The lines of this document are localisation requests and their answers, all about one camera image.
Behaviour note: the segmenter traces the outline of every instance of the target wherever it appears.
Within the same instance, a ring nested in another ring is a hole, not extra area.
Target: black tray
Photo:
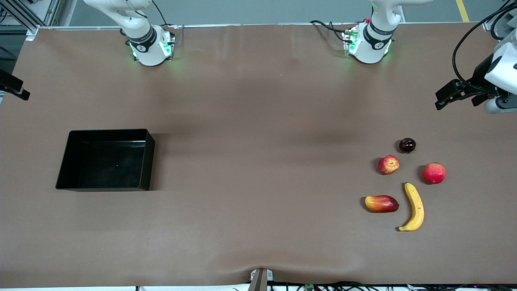
[[[56,189],[147,191],[155,140],[146,129],[73,130]]]

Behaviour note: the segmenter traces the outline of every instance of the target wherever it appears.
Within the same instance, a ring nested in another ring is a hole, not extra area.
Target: cable
[[[2,23],[8,16],[9,16],[9,14],[7,13],[7,11],[5,9],[3,9],[2,7],[0,7],[0,18],[1,18],[0,23]]]
[[[158,12],[160,13],[160,16],[162,16],[162,20],[163,20],[163,24],[162,24],[162,25],[171,25],[171,24],[168,24],[168,23],[165,21],[165,17],[163,17],[163,13],[161,12],[161,10],[160,10],[160,8],[158,7],[158,5],[156,5],[155,0],[153,0],[153,4],[154,4],[154,6],[156,7],[156,10],[158,10]]]
[[[503,9],[508,3],[510,3],[512,0],[507,0],[499,9]]]
[[[129,7],[131,7],[131,9],[133,9],[133,12],[135,12],[136,14],[138,14],[138,15],[142,16],[143,18],[147,18],[147,16],[146,16],[146,15],[143,15],[143,14],[141,14],[140,12],[138,12],[138,11],[134,8],[133,4],[132,4],[129,0],[126,0],[126,2],[128,3]]]
[[[496,287],[493,287],[493,286],[489,286],[489,285],[479,285],[479,284],[463,284],[463,285],[459,285],[459,286],[456,286],[456,287],[447,287],[447,286],[444,286],[444,285],[433,285],[433,286],[429,286],[429,285],[423,285],[423,284],[416,284],[416,285],[413,285],[413,287],[418,287],[418,288],[415,288],[413,291],[457,291],[458,289],[460,288],[463,288],[463,287],[469,287],[469,286],[472,286],[474,288],[477,288],[477,287],[483,287],[483,288],[487,288],[491,291],[499,291],[499,288],[496,288]]]
[[[147,18],[147,16],[146,16],[146,15],[141,14],[140,12],[138,12],[138,11],[136,11],[136,10],[135,10],[134,12],[135,12],[136,14],[138,14],[138,15],[142,16],[143,18]]]
[[[350,41],[350,40],[348,40],[348,39],[343,39],[343,38],[338,34],[338,32],[339,32],[339,33],[344,33],[344,32],[345,32],[345,30],[337,30],[337,29],[334,27],[334,24],[332,23],[332,21],[330,21],[330,22],[328,23],[329,25],[327,25],[327,24],[325,24],[325,23],[323,23],[323,22],[321,22],[321,21],[319,21],[319,20],[313,20],[313,21],[311,21],[310,23],[312,23],[312,24],[315,24],[315,23],[321,24],[324,28],[326,28],[326,29],[328,29],[328,30],[333,31],[333,32],[334,32],[334,34],[336,35],[336,37],[337,37],[340,41],[342,41],[342,42],[346,42],[346,43],[352,43],[352,41]]]
[[[479,88],[479,87],[476,87],[472,84],[470,84],[469,82],[467,82],[465,80],[465,78],[463,78],[460,74],[460,72],[458,71],[458,68],[456,66],[456,54],[458,53],[458,50],[461,46],[461,44],[465,41],[465,39],[476,29],[478,28],[479,26],[481,26],[484,22],[486,22],[487,20],[489,19],[492,19],[494,16],[496,16],[497,14],[499,13],[505,13],[505,12],[508,12],[512,9],[515,8],[515,4],[511,4],[509,6],[506,6],[504,7],[503,9],[500,9],[492,14],[490,14],[489,16],[485,17],[483,20],[481,20],[480,22],[476,23],[476,25],[474,25],[471,29],[468,30],[468,32],[460,39],[460,42],[458,42],[458,44],[456,45],[453,53],[452,53],[452,69],[454,70],[454,73],[456,74],[456,76],[458,77],[458,79],[465,85],[467,85],[468,87],[471,87],[472,89],[476,90],[477,92],[479,93],[492,93],[493,91],[488,91],[486,89],[483,89],[483,88]]]
[[[505,16],[509,11],[514,10],[514,9],[516,9],[516,8],[517,8],[517,6],[515,6],[513,9],[508,10],[508,11],[507,11],[507,12],[505,12],[505,13],[501,13],[501,14],[499,14],[499,15],[495,18],[495,20],[492,22],[492,26],[490,27],[490,35],[491,35],[494,39],[502,40],[502,39],[504,38],[504,37],[501,37],[501,36],[498,36],[498,35],[496,35],[496,34],[495,34],[495,24],[496,24],[496,23],[497,23],[501,18],[503,18],[503,17],[504,17],[504,16]]]
[[[309,23],[312,23],[312,24],[314,24],[314,23],[321,24],[324,28],[326,28],[326,29],[328,29],[328,30],[333,30],[333,29],[332,29],[332,27],[328,26],[327,24],[325,24],[325,23],[323,23],[323,22],[321,22],[321,21],[319,21],[319,20],[313,20],[313,21],[310,21]],[[342,30],[336,30],[336,31],[337,31],[337,32],[340,32],[340,33],[345,32],[345,31],[342,31]]]
[[[0,46],[0,50],[4,51],[5,53],[7,53],[12,59],[4,59],[4,61],[16,61],[16,55],[13,54],[12,52],[8,51],[6,48]]]

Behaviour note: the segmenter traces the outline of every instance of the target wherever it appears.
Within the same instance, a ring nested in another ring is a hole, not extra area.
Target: apple
[[[394,155],[387,155],[379,161],[379,171],[385,175],[395,172],[399,166],[399,159]]]
[[[423,170],[423,178],[431,184],[440,184],[446,175],[445,167],[439,163],[428,164]]]
[[[399,208],[399,203],[395,198],[388,195],[367,196],[364,204],[368,209],[377,213],[395,212]]]

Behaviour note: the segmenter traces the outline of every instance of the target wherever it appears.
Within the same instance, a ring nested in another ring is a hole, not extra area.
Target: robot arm
[[[156,66],[172,57],[174,37],[158,25],[151,25],[142,9],[151,0],[84,0],[115,21],[129,40],[135,58],[146,66]]]
[[[497,44],[494,53],[476,67],[467,82],[485,92],[454,79],[436,92],[436,109],[473,97],[474,106],[486,101],[484,108],[488,113],[517,111],[517,31]]]
[[[400,6],[423,5],[433,0],[369,0],[373,13],[369,22],[359,23],[344,35],[345,53],[367,64],[379,62],[391,44],[391,37],[399,26]]]

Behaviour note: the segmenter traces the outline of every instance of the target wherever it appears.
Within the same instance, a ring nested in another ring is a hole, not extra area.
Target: banana
[[[404,189],[406,190],[407,197],[411,202],[411,208],[413,209],[413,216],[407,222],[406,225],[399,227],[400,231],[415,231],[422,226],[423,223],[423,204],[420,195],[418,195],[417,189],[411,183],[405,183]]]

